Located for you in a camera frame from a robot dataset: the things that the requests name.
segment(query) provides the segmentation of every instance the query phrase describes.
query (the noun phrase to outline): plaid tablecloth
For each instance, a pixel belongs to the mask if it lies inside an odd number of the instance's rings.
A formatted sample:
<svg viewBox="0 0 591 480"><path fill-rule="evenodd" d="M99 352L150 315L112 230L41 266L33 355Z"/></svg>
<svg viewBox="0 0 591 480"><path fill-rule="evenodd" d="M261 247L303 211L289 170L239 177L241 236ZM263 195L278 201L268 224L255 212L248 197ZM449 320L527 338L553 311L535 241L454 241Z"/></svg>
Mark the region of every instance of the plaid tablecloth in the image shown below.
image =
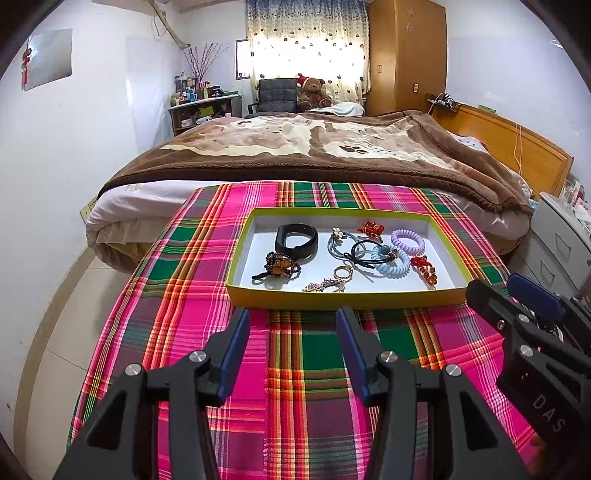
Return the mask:
<svg viewBox="0 0 591 480"><path fill-rule="evenodd" d="M342 183L262 181L197 190L142 260L117 300L77 402L70 441L111 378L126 365L174 363L224 329L232 312L224 279L255 207L318 206L428 213L472 275L502 286L507 271L474 224L444 194ZM458 364L528 458L532 430L498 391L501 337L465 304L361 312L382 345L426 368ZM209 410L222 478L362 479L378 412L353 395L333 312L251 310L251 335L233 396ZM159 415L158 467L170 478L168 410ZM424 418L417 457L424 456ZM100 465L89 465L100 468Z"/></svg>

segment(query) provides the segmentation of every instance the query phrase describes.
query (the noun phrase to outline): white drawer cabinet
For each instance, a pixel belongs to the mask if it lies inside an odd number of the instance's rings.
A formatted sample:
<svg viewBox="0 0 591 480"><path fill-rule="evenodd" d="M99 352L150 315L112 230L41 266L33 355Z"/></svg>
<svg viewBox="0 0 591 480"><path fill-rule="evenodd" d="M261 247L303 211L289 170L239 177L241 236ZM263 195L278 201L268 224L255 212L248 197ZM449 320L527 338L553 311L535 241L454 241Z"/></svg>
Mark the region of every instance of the white drawer cabinet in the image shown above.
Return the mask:
<svg viewBox="0 0 591 480"><path fill-rule="evenodd" d="M531 220L531 230L563 266L577 290L583 288L591 271L591 252L577 233L550 204L542 200Z"/></svg>
<svg viewBox="0 0 591 480"><path fill-rule="evenodd" d="M555 293L583 298L591 291L591 241L562 202L546 193L540 197L509 271Z"/></svg>

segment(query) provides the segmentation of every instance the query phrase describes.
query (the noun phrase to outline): window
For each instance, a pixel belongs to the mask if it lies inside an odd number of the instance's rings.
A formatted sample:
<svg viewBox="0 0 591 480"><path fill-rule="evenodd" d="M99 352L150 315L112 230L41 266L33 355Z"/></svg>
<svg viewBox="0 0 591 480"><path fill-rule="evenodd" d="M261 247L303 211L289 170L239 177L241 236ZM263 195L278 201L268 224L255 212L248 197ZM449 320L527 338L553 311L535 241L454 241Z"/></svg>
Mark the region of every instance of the window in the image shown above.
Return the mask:
<svg viewBox="0 0 591 480"><path fill-rule="evenodd" d="M251 51L248 40L236 40L236 80L249 79L251 71Z"/></svg>

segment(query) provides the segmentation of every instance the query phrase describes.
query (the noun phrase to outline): black hair tie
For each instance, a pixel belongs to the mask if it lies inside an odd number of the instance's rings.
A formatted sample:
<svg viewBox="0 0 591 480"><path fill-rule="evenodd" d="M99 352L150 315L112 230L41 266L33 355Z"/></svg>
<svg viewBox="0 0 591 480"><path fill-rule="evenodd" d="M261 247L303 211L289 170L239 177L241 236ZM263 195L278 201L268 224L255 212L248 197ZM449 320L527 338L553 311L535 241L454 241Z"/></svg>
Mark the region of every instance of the black hair tie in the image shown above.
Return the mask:
<svg viewBox="0 0 591 480"><path fill-rule="evenodd" d="M356 258L355 257L355 250L357 249L357 247L359 245L362 245L362 244L374 244L374 245L378 245L379 247L381 247L381 245L382 245L380 242L377 242L376 240L371 240L371 238L366 238L366 239L360 240L359 242L354 244L351 247L350 253L345 252L343 254L343 256L348 261L350 261L353 265L359 265L360 267L365 267L365 268L375 268L374 265L388 263L393 260L392 258L382 258L380 260L364 260L363 258Z"/></svg>

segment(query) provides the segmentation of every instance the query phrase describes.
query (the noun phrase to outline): gold ring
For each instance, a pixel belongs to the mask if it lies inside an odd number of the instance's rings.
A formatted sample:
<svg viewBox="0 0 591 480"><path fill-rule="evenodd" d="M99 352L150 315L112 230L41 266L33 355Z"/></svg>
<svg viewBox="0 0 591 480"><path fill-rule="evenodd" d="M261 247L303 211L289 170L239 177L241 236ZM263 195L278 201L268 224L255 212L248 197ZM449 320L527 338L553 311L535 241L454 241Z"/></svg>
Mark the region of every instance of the gold ring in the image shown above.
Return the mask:
<svg viewBox="0 0 591 480"><path fill-rule="evenodd" d="M337 272L339 270L345 270L347 272L347 276L346 277L341 277L341 276L337 275ZM333 272L333 276L337 280L342 280L345 283L347 283L348 281L351 280L351 278L353 278L353 267L350 267L348 265L340 265L340 266L338 266L338 267L335 268L335 271Z"/></svg>

